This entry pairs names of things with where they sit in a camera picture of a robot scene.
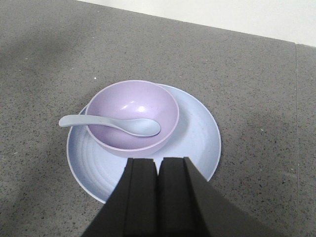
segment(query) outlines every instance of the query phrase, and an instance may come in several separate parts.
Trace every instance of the speckled stone surface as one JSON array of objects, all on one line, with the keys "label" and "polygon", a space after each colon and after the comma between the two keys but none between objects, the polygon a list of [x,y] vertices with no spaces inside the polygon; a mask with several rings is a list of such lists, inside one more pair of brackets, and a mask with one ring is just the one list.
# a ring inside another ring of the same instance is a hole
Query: speckled stone surface
[{"label": "speckled stone surface", "polygon": [[299,236],[316,236],[316,48],[297,45]]},{"label": "speckled stone surface", "polygon": [[199,99],[222,135],[210,184],[272,229],[315,236],[314,48],[75,0],[3,0],[0,16],[1,236],[89,225],[102,204],[72,176],[58,120],[126,79]]}]

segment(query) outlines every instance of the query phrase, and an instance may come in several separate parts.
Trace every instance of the bowl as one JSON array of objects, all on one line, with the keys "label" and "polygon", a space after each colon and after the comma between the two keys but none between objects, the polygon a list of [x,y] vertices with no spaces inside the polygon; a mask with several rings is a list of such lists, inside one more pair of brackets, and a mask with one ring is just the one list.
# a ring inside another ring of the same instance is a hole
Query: bowl
[{"label": "bowl", "polygon": [[172,94],[156,83],[126,80],[99,91],[85,114],[115,119],[149,118],[159,122],[161,131],[152,137],[136,137],[102,125],[87,126],[92,138],[113,155],[144,158],[167,143],[179,121],[179,106]]}]

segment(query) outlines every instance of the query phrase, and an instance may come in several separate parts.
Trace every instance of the spoon handle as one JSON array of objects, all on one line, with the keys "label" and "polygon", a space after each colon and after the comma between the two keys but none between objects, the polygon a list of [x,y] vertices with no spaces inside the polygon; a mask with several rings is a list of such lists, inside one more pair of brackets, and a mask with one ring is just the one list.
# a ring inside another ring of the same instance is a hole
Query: spoon handle
[{"label": "spoon handle", "polygon": [[106,118],[95,115],[66,115],[59,120],[59,126],[70,127],[78,125],[105,125],[111,127],[117,127],[114,125],[116,119]]}]

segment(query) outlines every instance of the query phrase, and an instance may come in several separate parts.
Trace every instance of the white wall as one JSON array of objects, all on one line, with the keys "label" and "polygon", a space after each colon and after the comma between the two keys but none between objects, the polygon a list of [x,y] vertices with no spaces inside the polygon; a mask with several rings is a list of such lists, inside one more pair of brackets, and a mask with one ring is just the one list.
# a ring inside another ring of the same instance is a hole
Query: white wall
[{"label": "white wall", "polygon": [[82,0],[316,46],[316,0]]}]

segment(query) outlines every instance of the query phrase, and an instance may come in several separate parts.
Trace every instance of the plate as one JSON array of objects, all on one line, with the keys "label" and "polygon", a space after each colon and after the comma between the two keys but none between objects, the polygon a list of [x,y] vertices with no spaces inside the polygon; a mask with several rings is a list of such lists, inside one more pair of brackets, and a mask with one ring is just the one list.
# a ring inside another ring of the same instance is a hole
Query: plate
[{"label": "plate", "polygon": [[[153,158],[159,170],[164,157],[189,157],[204,178],[210,180],[221,154],[221,137],[214,117],[192,95],[169,85],[161,86],[177,100],[180,119],[168,143],[146,158]],[[127,162],[127,158],[114,156],[101,148],[90,137],[86,126],[70,129],[67,159],[80,186],[102,203],[111,195]]]}]

